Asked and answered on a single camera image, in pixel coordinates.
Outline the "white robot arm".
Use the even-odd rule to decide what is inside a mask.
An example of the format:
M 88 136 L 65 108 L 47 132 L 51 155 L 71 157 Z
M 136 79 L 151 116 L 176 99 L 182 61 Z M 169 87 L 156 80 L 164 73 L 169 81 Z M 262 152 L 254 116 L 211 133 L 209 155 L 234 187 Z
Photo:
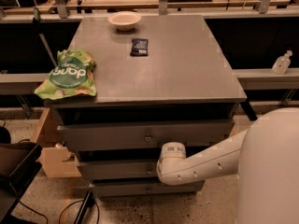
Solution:
M 190 157 L 181 143 L 166 143 L 156 170 L 172 186 L 236 174 L 235 224 L 299 224 L 299 109 L 268 112 Z

